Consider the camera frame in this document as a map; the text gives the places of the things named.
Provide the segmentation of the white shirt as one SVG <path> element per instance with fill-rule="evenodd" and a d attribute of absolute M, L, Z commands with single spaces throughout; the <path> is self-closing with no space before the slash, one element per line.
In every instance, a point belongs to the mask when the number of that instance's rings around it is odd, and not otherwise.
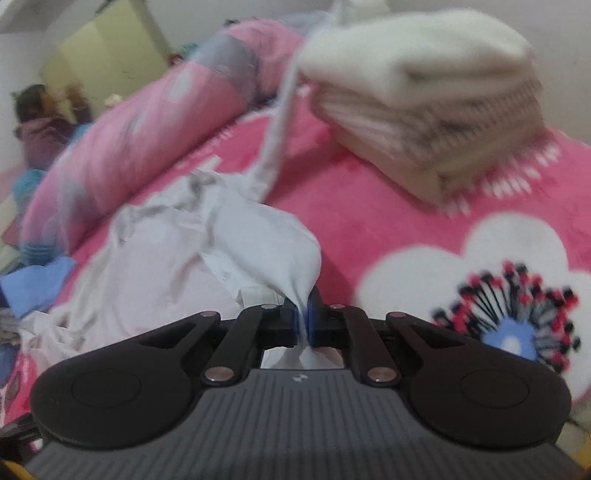
<path fill-rule="evenodd" d="M 318 29 L 356 18 L 347 1 L 336 2 L 318 21 L 307 21 L 304 37 L 287 66 L 276 96 L 279 99 L 263 147 L 245 172 L 219 174 L 211 167 L 198 168 L 178 179 L 171 198 L 148 206 L 117 212 L 97 264 L 88 270 L 78 288 L 81 297 L 70 297 L 69 320 L 60 314 L 50 320 L 46 339 L 37 347 L 47 367 L 86 353 L 87 334 L 101 313 L 164 313 L 163 307 L 197 306 L 195 297 L 216 303 L 213 310 L 231 317 L 242 307 L 263 300 L 280 303 L 294 296 L 297 305 L 318 279 L 321 248 L 318 240 L 293 215 L 264 201 L 280 173 L 286 149 L 287 125 L 297 96 L 297 56 L 301 46 Z M 33 339 L 40 330 L 30 319 L 22 321 L 19 334 L 24 354 L 33 353 Z"/>

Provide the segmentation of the pile of mixed clothes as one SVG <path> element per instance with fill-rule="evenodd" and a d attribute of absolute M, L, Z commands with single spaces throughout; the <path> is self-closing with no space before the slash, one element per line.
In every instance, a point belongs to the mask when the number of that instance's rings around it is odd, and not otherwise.
<path fill-rule="evenodd" d="M 20 351 L 21 320 L 9 308 L 0 310 L 0 385 L 4 387 L 12 375 Z"/>

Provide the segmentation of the blue cloth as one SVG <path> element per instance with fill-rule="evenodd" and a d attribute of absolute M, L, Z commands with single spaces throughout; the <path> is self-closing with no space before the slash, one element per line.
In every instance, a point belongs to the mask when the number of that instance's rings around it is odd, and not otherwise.
<path fill-rule="evenodd" d="M 46 311 L 58 297 L 76 261 L 61 256 L 46 265 L 33 265 L 1 276 L 1 307 L 17 319 Z"/>

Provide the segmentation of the teal blue blanket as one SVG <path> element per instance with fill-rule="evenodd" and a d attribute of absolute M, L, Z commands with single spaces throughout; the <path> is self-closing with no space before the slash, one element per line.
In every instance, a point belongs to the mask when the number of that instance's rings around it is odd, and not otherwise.
<path fill-rule="evenodd" d="M 27 169 L 12 186 L 18 213 L 23 215 L 48 169 L 65 150 L 90 127 L 90 123 L 70 124 L 59 118 L 35 120 L 22 125 L 17 133 L 22 140 Z"/>

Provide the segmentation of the beige folded garment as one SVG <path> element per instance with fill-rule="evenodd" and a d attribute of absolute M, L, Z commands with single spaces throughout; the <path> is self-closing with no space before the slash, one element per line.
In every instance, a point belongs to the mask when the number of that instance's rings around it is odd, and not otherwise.
<path fill-rule="evenodd" d="M 418 166 L 404 155 L 387 155 L 342 129 L 335 141 L 353 155 L 376 167 L 410 195 L 429 205 L 441 205 L 471 181 L 509 161 L 542 139 L 542 127 L 518 127 L 508 134 L 493 134 L 474 146 L 460 148 L 427 165 Z"/>

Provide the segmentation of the person in purple jacket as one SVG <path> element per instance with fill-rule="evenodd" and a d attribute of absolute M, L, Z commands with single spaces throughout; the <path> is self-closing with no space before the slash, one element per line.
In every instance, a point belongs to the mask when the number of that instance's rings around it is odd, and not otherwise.
<path fill-rule="evenodd" d="M 21 142 L 29 169 L 48 170 L 81 127 L 92 123 L 90 104 L 78 84 L 69 84 L 60 96 L 43 84 L 33 84 L 14 99 Z"/>

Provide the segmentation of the cream folded fleece garment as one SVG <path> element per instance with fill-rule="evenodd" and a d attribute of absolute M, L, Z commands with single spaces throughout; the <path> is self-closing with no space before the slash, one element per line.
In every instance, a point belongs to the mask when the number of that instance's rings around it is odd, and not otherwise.
<path fill-rule="evenodd" d="M 505 93 L 535 74 L 534 49 L 516 30 L 471 9 L 392 14 L 318 32 L 301 73 L 392 108 Z"/>

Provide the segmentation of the yellow green wardrobe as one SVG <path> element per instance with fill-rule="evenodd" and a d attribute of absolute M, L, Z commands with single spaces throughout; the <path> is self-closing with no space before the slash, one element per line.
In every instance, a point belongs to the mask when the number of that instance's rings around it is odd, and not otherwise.
<path fill-rule="evenodd" d="M 81 87 L 92 115 L 107 100 L 131 96 L 168 69 L 170 47 L 143 1 L 114 1 L 66 38 L 40 71 L 54 93 Z"/>

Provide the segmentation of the pink grey rolled duvet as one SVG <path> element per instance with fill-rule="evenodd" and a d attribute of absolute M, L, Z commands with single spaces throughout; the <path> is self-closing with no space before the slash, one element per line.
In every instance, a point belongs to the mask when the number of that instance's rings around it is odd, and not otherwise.
<path fill-rule="evenodd" d="M 21 220 L 22 263 L 44 265 L 74 252 L 168 167 L 276 94 L 303 40 L 277 20 L 243 21 L 104 112 L 35 189 Z"/>

